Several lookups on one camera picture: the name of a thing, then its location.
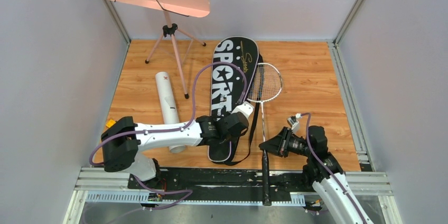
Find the white shuttlecock tube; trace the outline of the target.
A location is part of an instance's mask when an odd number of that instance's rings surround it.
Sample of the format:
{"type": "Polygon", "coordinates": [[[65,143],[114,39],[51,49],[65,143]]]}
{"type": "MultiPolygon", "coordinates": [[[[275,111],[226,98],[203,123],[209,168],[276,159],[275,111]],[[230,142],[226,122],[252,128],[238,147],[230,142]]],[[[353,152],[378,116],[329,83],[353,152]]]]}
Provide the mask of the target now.
{"type": "Polygon", "coordinates": [[[178,110],[176,107],[169,74],[163,71],[158,72],[155,75],[155,81],[164,123],[179,123],[178,110]]]}

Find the black sport racket bag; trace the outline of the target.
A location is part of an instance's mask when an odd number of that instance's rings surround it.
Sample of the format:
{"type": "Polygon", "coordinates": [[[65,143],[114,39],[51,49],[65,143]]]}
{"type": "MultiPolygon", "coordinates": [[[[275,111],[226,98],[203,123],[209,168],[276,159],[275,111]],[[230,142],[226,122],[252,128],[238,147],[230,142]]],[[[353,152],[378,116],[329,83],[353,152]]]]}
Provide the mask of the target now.
{"type": "Polygon", "coordinates": [[[239,105],[242,94],[248,96],[257,64],[262,60],[258,45],[251,38],[231,36],[217,44],[212,62],[226,62],[233,66],[212,66],[210,115],[213,118],[223,118],[239,105]]]}

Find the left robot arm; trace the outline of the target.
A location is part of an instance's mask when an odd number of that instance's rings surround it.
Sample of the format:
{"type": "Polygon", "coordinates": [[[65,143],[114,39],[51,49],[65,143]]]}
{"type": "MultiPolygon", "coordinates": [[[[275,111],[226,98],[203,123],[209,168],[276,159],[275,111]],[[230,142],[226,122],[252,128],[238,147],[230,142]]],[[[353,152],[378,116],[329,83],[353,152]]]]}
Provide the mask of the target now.
{"type": "Polygon", "coordinates": [[[175,145],[212,146],[246,133],[248,115],[238,111],[220,120],[201,116],[178,124],[135,123],[131,116],[121,118],[101,137],[105,172],[126,172],[139,178],[148,188],[162,182],[160,167],[143,151],[175,145]]]}

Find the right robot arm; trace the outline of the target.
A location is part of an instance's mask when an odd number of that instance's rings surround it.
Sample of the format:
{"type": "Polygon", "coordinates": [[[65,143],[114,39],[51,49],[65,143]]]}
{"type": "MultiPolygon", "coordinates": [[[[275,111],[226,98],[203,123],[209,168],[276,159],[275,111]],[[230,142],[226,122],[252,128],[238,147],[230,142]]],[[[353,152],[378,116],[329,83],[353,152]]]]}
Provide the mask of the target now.
{"type": "Polygon", "coordinates": [[[283,127],[276,136],[260,143],[259,148],[279,157],[288,157],[290,153],[305,156],[302,186],[320,196],[336,223],[373,223],[351,190],[341,165],[328,150],[322,126],[307,127],[304,137],[283,127]]]}

